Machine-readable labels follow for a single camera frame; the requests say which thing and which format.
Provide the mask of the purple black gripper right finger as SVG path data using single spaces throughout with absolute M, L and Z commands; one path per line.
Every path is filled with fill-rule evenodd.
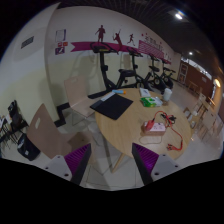
M 181 169 L 167 154 L 157 154 L 137 143 L 132 144 L 132 155 L 145 185 Z

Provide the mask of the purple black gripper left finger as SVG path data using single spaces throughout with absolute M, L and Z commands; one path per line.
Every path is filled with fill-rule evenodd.
M 44 167 L 44 170 L 79 185 L 82 181 L 91 153 L 91 144 L 87 144 L 66 156 L 56 155 Z

